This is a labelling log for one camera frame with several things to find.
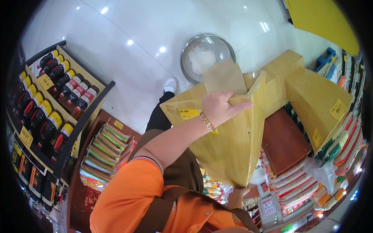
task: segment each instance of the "stainless steel bowl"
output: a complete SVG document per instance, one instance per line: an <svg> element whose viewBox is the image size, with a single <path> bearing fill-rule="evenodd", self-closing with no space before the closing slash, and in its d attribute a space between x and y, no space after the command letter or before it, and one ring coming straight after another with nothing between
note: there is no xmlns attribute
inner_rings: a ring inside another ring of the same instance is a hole
<svg viewBox="0 0 373 233"><path fill-rule="evenodd" d="M193 72L188 54L196 46L211 50L216 56L216 63L232 59L236 63L236 55L231 45L223 38L213 34L202 34L193 37L184 46L180 56L181 70L186 79L196 85L202 82L202 75Z"/></svg>

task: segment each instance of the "orange shirt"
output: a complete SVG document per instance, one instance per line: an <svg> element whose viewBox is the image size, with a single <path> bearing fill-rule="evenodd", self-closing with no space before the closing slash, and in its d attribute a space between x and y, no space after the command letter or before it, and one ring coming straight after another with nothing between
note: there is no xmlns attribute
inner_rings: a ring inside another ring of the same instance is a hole
<svg viewBox="0 0 373 233"><path fill-rule="evenodd" d="M169 187L163 186L156 163L145 158L133 159L117 172L98 198L90 216L91 231L133 232L153 199ZM240 221L233 221L230 212L217 210L212 203L186 193L174 202L163 233L196 233L205 222L218 229L245 228Z"/></svg>

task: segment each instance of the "tiled floor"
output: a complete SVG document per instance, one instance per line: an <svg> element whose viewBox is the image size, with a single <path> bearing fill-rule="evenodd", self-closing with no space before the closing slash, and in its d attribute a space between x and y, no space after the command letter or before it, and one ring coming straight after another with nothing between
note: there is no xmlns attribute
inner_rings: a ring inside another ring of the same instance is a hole
<svg viewBox="0 0 373 233"><path fill-rule="evenodd" d="M288 23L282 0L46 0L22 45L28 59L66 40L103 80L116 82L103 108L144 133L165 80L177 78L180 91L191 87L180 53L201 33L225 38L242 72L256 71L287 49L304 56L306 67L328 47L341 54L335 44Z"/></svg>

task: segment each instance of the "brown apron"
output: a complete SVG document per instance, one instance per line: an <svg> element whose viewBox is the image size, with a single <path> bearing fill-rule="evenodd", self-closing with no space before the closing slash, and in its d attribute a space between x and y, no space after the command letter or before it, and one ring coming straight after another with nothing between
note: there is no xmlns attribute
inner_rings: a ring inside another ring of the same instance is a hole
<svg viewBox="0 0 373 233"><path fill-rule="evenodd" d="M148 141L152 140L162 132L163 131L159 129L151 129L145 132L128 158L128 161L130 161L136 152ZM163 180L164 185L177 185L180 187L169 188L162 194L161 197L156 197L153 200L148 211L145 213L145 216L141 219L135 233L162 232L170 216L173 202L187 192L201 197L202 200L206 202L213 203L214 207L217 209L223 209L234 213L247 229L255 233L259 233L258 228L255 226L253 220L246 211L240 208L231 210L225 205L220 204L216 200L202 193L203 179L200 167L195 159L194 154L189 150L189 148L186 149L173 164L164 169ZM205 227L212 231L217 230L208 223L205 224Z"/></svg>

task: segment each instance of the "plastic cover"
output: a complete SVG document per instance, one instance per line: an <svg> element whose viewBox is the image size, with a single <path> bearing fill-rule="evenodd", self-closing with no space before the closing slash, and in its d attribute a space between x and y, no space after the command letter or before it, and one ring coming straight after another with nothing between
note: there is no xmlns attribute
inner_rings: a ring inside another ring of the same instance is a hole
<svg viewBox="0 0 373 233"><path fill-rule="evenodd" d="M324 185L329 195L332 194L335 180L333 161L306 157L304 171Z"/></svg>

